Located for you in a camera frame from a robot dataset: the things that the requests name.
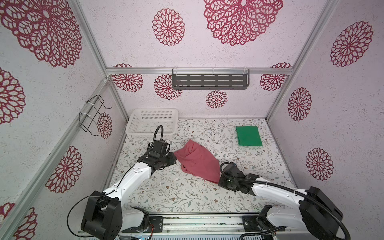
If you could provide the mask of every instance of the white plastic basket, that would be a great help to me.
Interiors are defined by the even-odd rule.
[[[178,111],[174,108],[136,108],[129,118],[126,133],[135,138],[152,139],[156,128],[163,125],[163,139],[169,139],[176,132],[177,119]]]

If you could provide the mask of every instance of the green cloth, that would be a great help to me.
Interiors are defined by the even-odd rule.
[[[236,127],[240,146],[263,146],[256,126]]]

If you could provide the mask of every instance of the crumpled red cloth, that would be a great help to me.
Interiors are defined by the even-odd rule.
[[[181,162],[183,172],[218,183],[220,179],[218,160],[205,147],[189,140],[182,149],[177,150],[174,154]]]

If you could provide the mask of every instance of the floral tablecloth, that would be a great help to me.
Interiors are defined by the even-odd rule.
[[[236,126],[258,126],[263,146],[239,146]],[[206,147],[220,163],[232,161],[244,174],[258,174],[272,182],[293,187],[265,120],[179,119],[177,132],[166,141],[170,143],[171,151],[176,151],[189,139]],[[149,142],[127,136],[111,185],[145,153]],[[137,206],[149,212],[258,212],[266,204],[279,205],[268,199],[228,191],[184,173],[180,166],[177,161],[173,166],[156,171],[133,192],[123,208]]]

